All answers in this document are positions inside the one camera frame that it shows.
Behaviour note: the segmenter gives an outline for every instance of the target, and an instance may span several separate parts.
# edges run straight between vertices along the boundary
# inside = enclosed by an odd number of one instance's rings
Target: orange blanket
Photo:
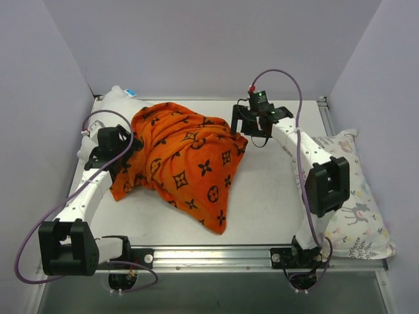
[[[163,200],[222,234],[228,190],[247,139],[231,135],[223,119],[176,103],[143,108],[132,127],[144,146],[123,162],[111,187],[113,197],[121,200],[134,186],[156,190]]]

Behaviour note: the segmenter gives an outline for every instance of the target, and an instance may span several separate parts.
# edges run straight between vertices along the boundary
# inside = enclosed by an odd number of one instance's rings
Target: lavender wall
[[[77,126],[93,102],[41,0],[0,1],[0,313],[22,313],[38,286],[15,279],[27,231],[69,190]],[[34,278],[37,239],[21,262]]]
[[[262,70],[330,94],[381,0],[44,0],[95,93],[240,97]],[[259,86],[295,99],[286,77]]]
[[[358,128],[367,180],[396,240],[390,281],[400,313],[419,298],[419,2],[383,0],[330,96],[339,129]]]

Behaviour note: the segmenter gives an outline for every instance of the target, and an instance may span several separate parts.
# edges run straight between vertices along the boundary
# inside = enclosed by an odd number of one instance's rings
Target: white tabletop
[[[191,110],[231,121],[234,101],[175,101]],[[297,112],[298,101],[273,101]],[[301,126],[311,136],[326,135],[315,101],[305,101]],[[258,145],[264,139],[255,139]],[[79,163],[73,188],[80,180]],[[264,148],[247,146],[230,189],[227,229],[216,235],[184,212],[159,198],[155,191],[134,189],[116,202],[104,195],[93,218],[95,237],[124,235],[132,245],[241,245],[290,243],[302,220],[290,157],[271,139]]]

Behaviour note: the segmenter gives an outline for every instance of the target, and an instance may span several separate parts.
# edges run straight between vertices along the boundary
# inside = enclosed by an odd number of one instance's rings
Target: purple cable
[[[128,266],[137,267],[137,268],[140,268],[142,270],[148,271],[150,274],[152,274],[155,277],[155,280],[152,283],[147,283],[145,285],[141,285],[141,286],[138,286],[136,288],[131,288],[129,290],[124,290],[124,293],[127,293],[127,292],[135,292],[135,291],[143,290],[143,289],[149,288],[149,287],[154,286],[155,284],[157,284],[158,275],[153,270],[151,270],[150,268],[147,268],[147,267],[142,266],[142,265],[137,264],[137,263],[123,262],[123,261],[116,261],[116,260],[115,261],[114,260],[110,260],[107,263],[108,264],[114,264],[114,265],[128,265]]]
[[[299,127],[300,127],[300,115],[301,115],[301,109],[302,109],[302,92],[301,92],[301,88],[300,88],[300,85],[298,84],[298,82],[295,80],[295,78],[291,74],[289,74],[288,72],[286,72],[284,70],[281,70],[281,69],[269,69],[269,70],[263,71],[261,74],[259,74],[253,80],[253,82],[251,83],[251,86],[255,86],[256,81],[262,75],[264,75],[265,73],[268,73],[268,72],[279,72],[279,73],[283,73],[283,74],[287,75],[294,82],[294,84],[297,87],[297,90],[299,92],[299,99],[300,99],[300,101],[299,101],[299,108],[297,110],[297,116],[295,117],[295,127],[297,129],[297,168],[298,168],[298,171],[299,171],[299,181],[300,181],[301,192],[302,192],[302,200],[303,200],[304,208],[305,208],[306,214],[307,214],[308,225],[310,226],[310,231],[312,233],[312,237],[313,237],[314,242],[316,242],[316,245],[318,247],[322,247],[323,246],[323,243],[320,243],[320,241],[317,238],[316,231],[314,230],[313,220],[312,220],[311,212],[310,212],[310,205],[308,204],[307,191],[304,188],[304,182],[303,182],[304,179],[303,179],[303,176],[302,176],[302,164],[301,164],[301,133],[300,133],[300,129],[299,129]],[[332,252],[333,252],[332,243],[331,243],[330,239],[328,237],[325,237],[325,239],[330,244],[330,255],[327,258],[325,268],[324,268],[323,272],[321,273],[320,278],[317,281],[317,283],[323,277],[324,273],[326,272],[327,267],[329,267],[330,259],[332,257]]]
[[[102,172],[106,167],[108,167],[109,165],[111,165],[113,162],[117,161],[120,157],[124,156],[124,154],[126,152],[128,152],[128,150],[130,149],[130,147],[132,146],[132,143],[134,142],[134,131],[131,127],[131,123],[124,117],[122,116],[120,113],[117,113],[116,111],[112,111],[112,110],[107,110],[107,109],[102,109],[102,110],[97,110],[94,111],[92,113],[90,113],[86,119],[83,121],[83,128],[87,123],[87,120],[93,116],[96,113],[112,113],[115,114],[117,116],[119,116],[120,118],[123,119],[123,121],[125,121],[127,123],[127,125],[130,128],[131,131],[131,137],[130,137],[130,142],[128,143],[128,146],[126,147],[126,149],[124,149],[123,152],[121,152],[118,156],[116,156],[115,158],[113,158],[112,160],[109,160],[106,164],[104,164],[101,168],[99,168],[95,174],[93,174],[80,188],[78,188],[74,193],[72,193],[72,195],[70,195],[68,198],[66,198],[63,202],[61,202],[60,204],[58,204],[57,206],[55,206],[53,209],[51,209],[49,212],[47,212],[45,215],[43,215],[41,217],[41,219],[38,220],[38,222],[32,227],[32,229],[29,231],[29,233],[27,234],[27,236],[25,237],[25,239],[23,240],[22,244],[20,245],[19,249],[18,249],[18,253],[16,254],[16,258],[14,260],[14,274],[16,275],[16,277],[23,283],[27,283],[29,285],[39,285],[41,283],[50,283],[51,281],[55,281],[57,279],[62,278],[63,276],[59,276],[59,277],[53,277],[53,278],[48,278],[48,279],[43,279],[43,280],[29,280],[26,279],[25,277],[22,276],[22,274],[20,273],[19,270],[19,261],[20,261],[20,257],[22,256],[22,252],[25,249],[25,246],[27,245],[29,239],[31,238],[31,236],[35,233],[36,229],[38,229],[38,227],[51,215],[53,214],[53,212],[62,209],[66,203],[68,203],[70,200],[72,200],[73,198],[75,198],[77,195],[80,194],[81,191],[83,191],[86,186],[88,186],[90,184],[90,181],[92,181],[94,178],[96,178],[100,172]]]

